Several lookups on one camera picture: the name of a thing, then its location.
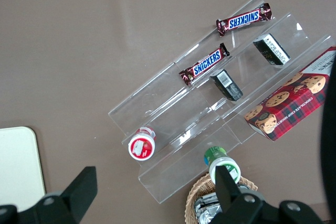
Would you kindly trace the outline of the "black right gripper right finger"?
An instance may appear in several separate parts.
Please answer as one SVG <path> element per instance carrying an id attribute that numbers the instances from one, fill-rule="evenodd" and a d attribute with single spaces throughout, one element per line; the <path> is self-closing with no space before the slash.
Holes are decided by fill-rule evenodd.
<path id="1" fill-rule="evenodd" d="M 215 189 L 222 211 L 211 223 L 278 223 L 278 209 L 252 193 L 242 193 L 224 166 L 217 166 Z"/>

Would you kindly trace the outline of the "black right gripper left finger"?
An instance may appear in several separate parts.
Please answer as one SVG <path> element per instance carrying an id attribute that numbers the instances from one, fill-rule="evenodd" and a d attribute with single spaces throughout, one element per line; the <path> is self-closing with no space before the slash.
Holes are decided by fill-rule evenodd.
<path id="1" fill-rule="evenodd" d="M 19 223 L 80 223 L 98 192 L 97 171 L 85 167 L 61 193 L 44 196 L 18 214 Z"/>

